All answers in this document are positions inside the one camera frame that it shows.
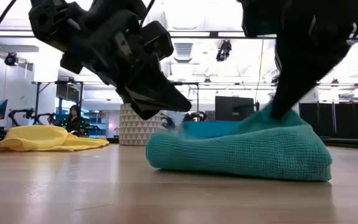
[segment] ceiling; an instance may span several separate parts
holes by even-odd
[[[83,8],[89,8],[91,0],[77,0]],[[6,0],[0,0],[0,13]],[[6,16],[0,29],[4,30],[29,30],[27,12],[30,9],[29,0],[20,0]],[[149,13],[146,24],[158,20],[168,30],[241,30],[242,9],[235,0],[156,0]],[[203,85],[200,91],[201,100],[213,100],[215,95],[236,95],[255,97],[256,89],[259,101],[269,100],[268,93],[275,87],[270,84],[272,78],[277,75],[274,63],[274,40],[236,39],[231,40],[232,52],[225,62],[217,62],[216,54],[222,40],[218,39],[172,39],[174,54],[161,61],[164,74],[172,81],[204,82],[206,78],[211,80],[210,85]],[[43,43],[34,38],[2,38],[0,45],[34,45]],[[45,57],[37,52],[24,52],[20,57],[31,61],[34,57]],[[89,91],[112,90],[113,87],[101,85],[100,79],[91,72],[83,70],[81,74],[74,75],[61,69],[59,75],[75,76],[77,80],[86,82],[99,82],[85,85]],[[358,42],[353,45],[348,56],[335,67],[323,80],[330,83],[338,79],[340,83],[358,83]],[[261,83],[259,86],[237,85],[223,83]],[[188,98],[196,98],[196,90],[188,86],[178,86],[178,89]],[[330,98],[333,89],[335,93],[347,93],[358,96],[358,86],[321,86],[323,98]]]

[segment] ceiling vent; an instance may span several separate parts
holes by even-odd
[[[191,51],[193,50],[193,43],[174,43],[173,48],[175,53],[173,58],[178,63],[189,63],[191,59]]]

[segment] black hair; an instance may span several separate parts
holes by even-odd
[[[68,119],[71,120],[71,118],[73,117],[73,115],[71,115],[71,111],[75,110],[77,112],[77,117],[81,116],[81,111],[80,111],[80,107],[78,105],[73,105],[71,106],[69,112],[68,112]]]

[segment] black monitor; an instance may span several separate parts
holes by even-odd
[[[254,113],[254,99],[215,96],[216,121],[242,121]]]
[[[7,100],[0,100],[0,115],[2,116],[1,119],[5,118],[6,106],[7,106]]]

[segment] floor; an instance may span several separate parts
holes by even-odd
[[[0,153],[0,224],[358,224],[358,150],[331,183],[161,172],[142,147]]]

